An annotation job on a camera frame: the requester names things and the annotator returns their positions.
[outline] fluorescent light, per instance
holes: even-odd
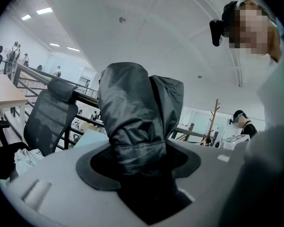
[[[53,46],[58,46],[58,47],[60,47],[58,44],[52,44],[52,43],[49,43],[50,45],[53,45]]]
[[[30,18],[31,16],[29,14],[25,15],[24,17],[22,17],[22,20],[27,20],[28,18]]]
[[[52,12],[51,8],[46,8],[46,9],[42,9],[42,10],[38,10],[37,14],[43,14],[43,13],[49,13]]]
[[[79,51],[78,49],[74,49],[74,48],[71,48],[71,47],[67,47],[67,48],[70,49],[70,50],[73,50],[73,51]]]

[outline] metal railing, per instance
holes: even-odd
[[[21,76],[21,72],[26,73],[27,75],[29,75],[31,78],[25,78]],[[31,95],[25,95],[25,97],[28,98],[28,102],[26,103],[27,105],[31,106],[32,108],[34,107],[35,102],[30,101],[31,98],[34,97],[38,97],[39,93],[46,89],[46,88],[42,88],[42,87],[29,87],[24,83],[24,80],[26,81],[32,81],[32,82],[39,82],[42,83],[43,85],[47,86],[47,84],[50,82],[51,79],[53,78],[57,78],[53,75],[47,74],[45,72],[33,69],[33,68],[29,68],[26,67],[24,65],[21,65],[18,63],[15,75],[14,75],[14,79],[13,79],[13,84],[19,88],[19,89],[27,89]],[[74,93],[73,93],[73,98],[75,100],[75,102],[82,102],[84,104],[90,105],[92,107],[98,108],[98,104],[97,104],[97,95],[98,92],[90,89],[88,87],[82,86],[78,83],[74,83],[62,78],[59,78],[65,82],[68,82],[70,84],[76,85],[80,88],[77,88]],[[16,117],[16,114],[19,116],[19,112],[15,109],[12,108],[11,109],[12,115],[13,117]],[[27,116],[30,116],[30,112],[25,110],[25,114]],[[87,123],[92,123],[93,125],[99,126],[99,127],[104,127],[104,125],[100,122],[94,121],[92,119],[86,118],[80,114],[76,115],[76,118],[83,120]],[[69,127],[65,133],[64,136],[61,137],[61,139],[64,141],[64,147],[58,145],[57,147],[60,149],[68,149],[69,148],[69,144],[75,145],[76,143],[72,140],[69,139],[70,136],[70,131],[79,134],[79,135],[83,135],[84,132],[79,131],[73,127]]]

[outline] coat rack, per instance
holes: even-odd
[[[201,142],[201,144],[200,144],[201,146],[205,146],[206,143],[209,142],[209,140],[210,140],[210,134],[211,134],[211,132],[213,132],[213,130],[212,130],[213,122],[214,122],[214,119],[215,119],[215,117],[216,117],[217,110],[220,108],[219,105],[220,105],[220,103],[219,103],[219,100],[217,99],[217,100],[216,100],[216,106],[214,107],[214,113],[211,112],[212,115],[213,115],[213,119],[209,119],[212,123],[211,123],[211,125],[210,125],[210,127],[209,127],[208,134],[207,134],[207,135],[204,135],[204,137],[203,137],[203,139],[202,139],[202,142]]]

